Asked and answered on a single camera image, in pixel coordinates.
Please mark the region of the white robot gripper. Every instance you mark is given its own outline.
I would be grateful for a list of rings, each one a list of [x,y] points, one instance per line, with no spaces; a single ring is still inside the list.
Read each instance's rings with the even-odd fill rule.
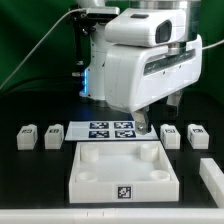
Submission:
[[[149,109],[143,107],[169,95],[168,115],[177,116],[181,89],[195,83],[201,73],[200,36],[187,43],[183,54],[169,57],[167,53],[167,45],[154,48],[114,45],[107,52],[106,102],[115,110],[133,112],[135,130],[141,135],[150,131]]]

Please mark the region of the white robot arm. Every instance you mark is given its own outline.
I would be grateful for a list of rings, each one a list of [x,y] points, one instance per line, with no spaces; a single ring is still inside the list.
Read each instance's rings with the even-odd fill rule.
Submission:
[[[80,96],[130,113],[151,131],[149,105],[176,115],[182,90],[201,73],[201,0],[77,0],[90,32],[91,60]]]

